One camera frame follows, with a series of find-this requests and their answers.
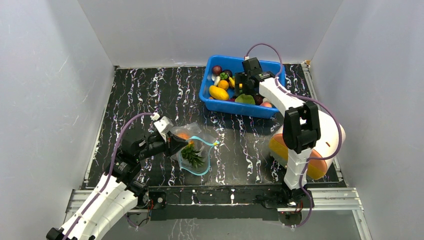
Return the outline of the clear zip top bag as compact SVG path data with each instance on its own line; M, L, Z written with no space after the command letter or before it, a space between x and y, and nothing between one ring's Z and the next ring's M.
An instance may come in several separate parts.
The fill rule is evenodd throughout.
M211 166L211 151L219 144L217 139L202 131L195 122L175 126L171 132L187 143L187 146L174 154L171 159L178 161L181 169L195 176L205 175Z

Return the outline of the green toy cabbage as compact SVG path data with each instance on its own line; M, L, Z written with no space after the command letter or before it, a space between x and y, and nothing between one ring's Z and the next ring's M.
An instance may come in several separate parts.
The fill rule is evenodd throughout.
M239 104L256 105L255 98L249 94L240 94L235 98L234 102Z

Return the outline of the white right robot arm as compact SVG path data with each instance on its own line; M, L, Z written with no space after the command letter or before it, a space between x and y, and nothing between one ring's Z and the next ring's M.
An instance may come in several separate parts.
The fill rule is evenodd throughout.
M278 77L264 71L256 57L245 57L243 72L235 74L235 92L245 95L259 94L270 101L283 115L282 138L288 149L284 182L288 187L282 192L282 202L295 207L302 199L298 189L306 184L304 174L308 158L321 137L318 107L312 101L302 101L290 96Z

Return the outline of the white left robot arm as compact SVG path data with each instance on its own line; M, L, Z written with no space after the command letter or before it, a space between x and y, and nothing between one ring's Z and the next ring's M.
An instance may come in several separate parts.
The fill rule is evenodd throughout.
M51 228L48 240L100 240L112 226L134 207L149 203L148 188L136 181L139 161L158 154L172 156L185 148L189 135L158 131L130 142L123 140L114 163L107 166L95 189L80 208L59 228Z

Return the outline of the yellow toy banana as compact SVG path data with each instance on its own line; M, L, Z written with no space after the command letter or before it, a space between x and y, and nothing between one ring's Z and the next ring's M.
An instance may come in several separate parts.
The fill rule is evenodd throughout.
M232 88L232 89L235 88L235 80L232 77L228 78L228 84L229 84L230 88Z

